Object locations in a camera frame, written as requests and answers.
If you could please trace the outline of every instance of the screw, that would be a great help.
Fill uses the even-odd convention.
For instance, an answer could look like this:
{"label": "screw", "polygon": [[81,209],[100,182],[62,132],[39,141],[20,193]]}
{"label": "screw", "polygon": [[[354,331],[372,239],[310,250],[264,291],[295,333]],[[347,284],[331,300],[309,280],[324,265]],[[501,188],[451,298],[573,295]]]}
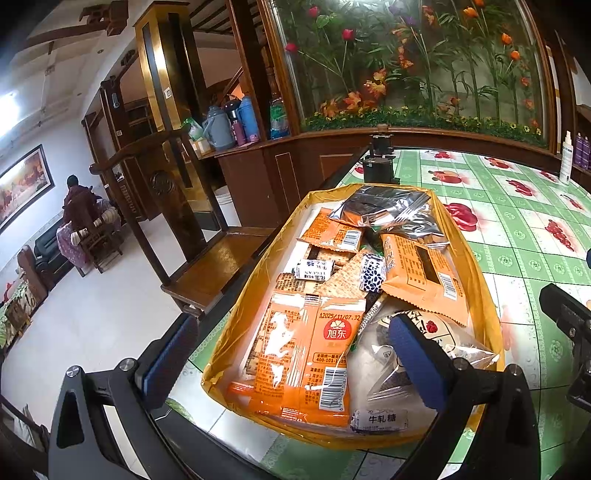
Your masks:
{"label": "screw", "polygon": [[133,359],[133,358],[126,358],[125,360],[122,360],[121,363],[119,364],[119,368],[121,370],[123,370],[124,372],[128,372],[134,366],[135,366],[135,359]]}
{"label": "screw", "polygon": [[468,366],[470,365],[468,360],[466,360],[465,358],[462,358],[460,356],[457,358],[454,358],[452,364],[453,364],[453,368],[455,368],[456,370],[460,370],[460,371],[468,370]]}
{"label": "screw", "polygon": [[68,370],[66,370],[66,376],[74,378],[79,372],[80,367],[78,365],[74,365],[73,367],[70,367]]}
{"label": "screw", "polygon": [[509,365],[509,372],[511,372],[511,375],[517,377],[518,375],[521,375],[523,373],[523,370],[519,365],[511,364]]}

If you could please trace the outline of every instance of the white bucket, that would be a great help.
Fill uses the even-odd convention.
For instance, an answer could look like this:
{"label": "white bucket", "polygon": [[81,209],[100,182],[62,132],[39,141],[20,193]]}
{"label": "white bucket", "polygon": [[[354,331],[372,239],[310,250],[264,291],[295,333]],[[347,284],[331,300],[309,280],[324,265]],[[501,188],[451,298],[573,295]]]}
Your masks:
{"label": "white bucket", "polygon": [[238,214],[236,213],[236,209],[234,208],[234,202],[232,201],[228,186],[223,186],[222,188],[217,189],[214,194],[228,226],[242,226]]}

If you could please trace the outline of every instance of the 旭东 logo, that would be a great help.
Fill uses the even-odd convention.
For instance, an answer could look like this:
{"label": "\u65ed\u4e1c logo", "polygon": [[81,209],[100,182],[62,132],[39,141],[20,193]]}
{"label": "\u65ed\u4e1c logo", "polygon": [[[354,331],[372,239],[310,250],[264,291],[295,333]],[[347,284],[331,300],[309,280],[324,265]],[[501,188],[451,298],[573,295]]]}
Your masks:
{"label": "\u65ed\u4e1c logo", "polygon": [[347,320],[331,320],[324,326],[324,338],[326,340],[346,340],[351,336],[351,331],[351,324]]}

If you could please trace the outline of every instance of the white bottle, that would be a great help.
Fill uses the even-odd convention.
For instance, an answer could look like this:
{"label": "white bottle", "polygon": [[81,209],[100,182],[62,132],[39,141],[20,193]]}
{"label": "white bottle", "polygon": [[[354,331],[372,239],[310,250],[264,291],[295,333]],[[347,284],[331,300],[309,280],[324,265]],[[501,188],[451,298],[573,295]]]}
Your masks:
{"label": "white bottle", "polygon": [[566,131],[566,137],[562,142],[562,163],[560,164],[560,183],[568,185],[570,172],[573,168],[573,144],[570,139],[570,132]]}

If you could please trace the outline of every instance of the framed painting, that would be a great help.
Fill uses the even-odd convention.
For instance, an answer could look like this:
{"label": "framed painting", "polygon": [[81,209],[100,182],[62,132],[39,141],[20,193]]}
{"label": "framed painting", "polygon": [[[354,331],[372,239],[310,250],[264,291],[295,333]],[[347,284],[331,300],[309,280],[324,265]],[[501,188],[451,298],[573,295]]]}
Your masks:
{"label": "framed painting", "polygon": [[0,174],[0,232],[54,186],[41,145]]}

